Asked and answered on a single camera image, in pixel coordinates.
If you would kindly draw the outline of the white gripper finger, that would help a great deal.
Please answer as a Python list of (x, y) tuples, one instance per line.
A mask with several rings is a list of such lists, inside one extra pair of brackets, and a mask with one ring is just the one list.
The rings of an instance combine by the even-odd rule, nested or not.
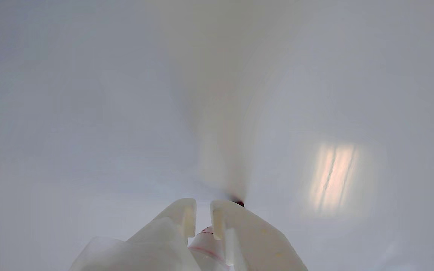
[(210, 205), (214, 238), (235, 271), (306, 271), (284, 233), (248, 209), (226, 200)]
[(173, 202), (126, 241), (93, 238), (71, 271), (199, 271), (188, 249), (195, 236), (196, 201)]

